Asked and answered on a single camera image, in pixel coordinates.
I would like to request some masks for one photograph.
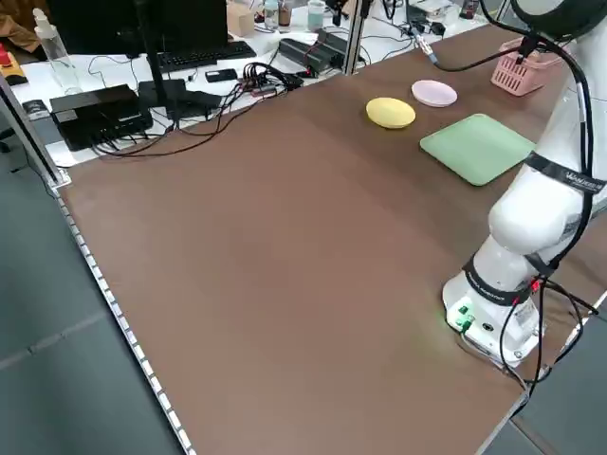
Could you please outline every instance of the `pink container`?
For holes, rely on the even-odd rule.
[[[520,46],[522,38],[504,43],[500,50]],[[521,97],[545,85],[550,76],[548,68],[558,64],[561,58],[554,54],[533,51],[521,64],[516,64],[518,53],[500,58],[491,81],[506,92]]]

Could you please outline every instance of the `white robotic arm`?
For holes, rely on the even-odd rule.
[[[607,0],[513,0],[512,7],[538,32],[562,41],[577,38],[572,56],[588,80],[594,113],[592,176],[607,180],[607,59],[602,57],[607,48]],[[570,79],[535,151],[575,172],[582,171],[578,92]],[[582,191],[523,165],[489,214],[488,239],[443,289],[449,325],[465,331],[492,357],[518,365],[538,344],[543,328],[528,293],[521,301],[510,298],[542,274],[530,256],[549,264],[572,242],[583,199]],[[606,210],[607,190],[596,194],[593,203],[595,216]],[[513,304],[517,308],[512,314]]]

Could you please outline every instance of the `yellow disc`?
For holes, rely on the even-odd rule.
[[[384,128],[404,128],[415,120],[413,107],[394,98],[375,98],[367,102],[367,115]]]

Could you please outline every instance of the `green tray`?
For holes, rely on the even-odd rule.
[[[421,148],[480,187],[523,161],[535,144],[485,114],[464,118],[419,142]]]

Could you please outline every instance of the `keyboard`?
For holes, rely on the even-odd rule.
[[[186,52],[164,52],[158,54],[160,72],[181,71],[217,64],[218,60],[247,59],[257,54],[244,41],[232,41],[226,46]]]

